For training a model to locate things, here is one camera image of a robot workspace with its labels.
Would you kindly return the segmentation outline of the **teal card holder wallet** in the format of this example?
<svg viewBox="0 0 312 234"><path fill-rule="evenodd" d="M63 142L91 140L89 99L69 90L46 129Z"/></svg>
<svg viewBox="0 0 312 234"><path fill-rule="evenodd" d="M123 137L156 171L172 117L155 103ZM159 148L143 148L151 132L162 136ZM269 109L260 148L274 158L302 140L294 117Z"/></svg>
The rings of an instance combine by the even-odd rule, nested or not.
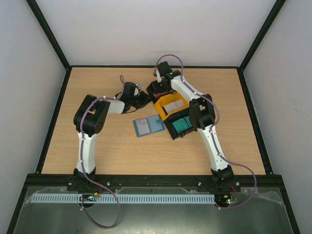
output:
<svg viewBox="0 0 312 234"><path fill-rule="evenodd" d="M161 132L161 131L165 130L165 124L164 124L163 120L161 119L160 115L153 115L153 116L144 117L144 118L148 122L150 132L147 134L144 134L144 135L140 135L138 132L137 123L136 123L136 121L138 119L136 119L133 121L133 124L134 124L134 128L135 128L135 132L136 132L137 137L143 137L143 136L147 136L147 135L154 134L154 133Z"/></svg>

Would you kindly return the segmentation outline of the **white pink blossom card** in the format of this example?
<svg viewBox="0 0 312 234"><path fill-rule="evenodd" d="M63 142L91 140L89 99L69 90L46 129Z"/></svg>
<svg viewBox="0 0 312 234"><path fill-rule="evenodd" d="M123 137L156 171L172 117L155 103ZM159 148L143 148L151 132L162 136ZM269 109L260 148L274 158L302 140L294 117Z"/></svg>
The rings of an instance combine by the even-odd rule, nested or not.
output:
<svg viewBox="0 0 312 234"><path fill-rule="evenodd" d="M144 135L150 132L148 122L145 118L138 119L136 121L137 129L140 135Z"/></svg>

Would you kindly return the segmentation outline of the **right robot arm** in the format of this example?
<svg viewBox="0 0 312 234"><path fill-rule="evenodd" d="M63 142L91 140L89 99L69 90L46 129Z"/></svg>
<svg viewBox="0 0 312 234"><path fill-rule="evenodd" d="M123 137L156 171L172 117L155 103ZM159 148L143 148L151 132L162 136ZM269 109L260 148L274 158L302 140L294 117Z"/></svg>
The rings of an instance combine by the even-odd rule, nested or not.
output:
<svg viewBox="0 0 312 234"><path fill-rule="evenodd" d="M172 70L166 61L158 63L153 74L157 79L147 91L171 138L198 132L210 158L213 187L225 190L234 180L234 173L216 134L216 107L212 97L194 88L181 71Z"/></svg>

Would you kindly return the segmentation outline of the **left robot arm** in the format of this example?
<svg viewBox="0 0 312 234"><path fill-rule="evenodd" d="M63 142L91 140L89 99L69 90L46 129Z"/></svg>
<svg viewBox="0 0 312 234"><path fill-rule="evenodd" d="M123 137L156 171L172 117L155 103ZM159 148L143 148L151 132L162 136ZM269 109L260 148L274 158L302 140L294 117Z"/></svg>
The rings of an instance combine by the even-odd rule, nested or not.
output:
<svg viewBox="0 0 312 234"><path fill-rule="evenodd" d="M114 97L87 95L76 114L73 123L79 139L78 162L69 178L69 188L77 191L91 191L96 180L95 151L97 138L104 127L108 114L127 114L145 107L151 97L140 89L138 84L125 82L121 92Z"/></svg>

